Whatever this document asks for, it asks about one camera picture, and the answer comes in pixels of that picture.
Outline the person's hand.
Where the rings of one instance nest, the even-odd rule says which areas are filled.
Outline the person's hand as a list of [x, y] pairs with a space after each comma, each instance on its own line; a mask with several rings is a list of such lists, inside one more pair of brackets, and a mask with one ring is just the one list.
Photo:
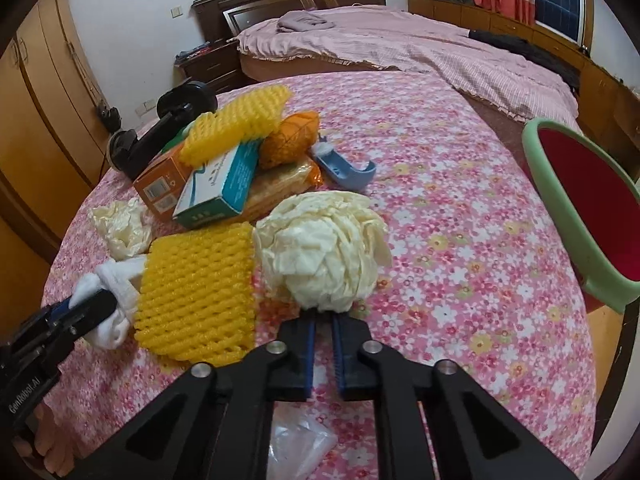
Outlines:
[[44, 469], [49, 474], [65, 477], [74, 468], [75, 452], [72, 440], [60, 428], [47, 404], [40, 403], [32, 413], [37, 419], [34, 446], [20, 437], [13, 439], [19, 456], [25, 458], [36, 451], [43, 457]]

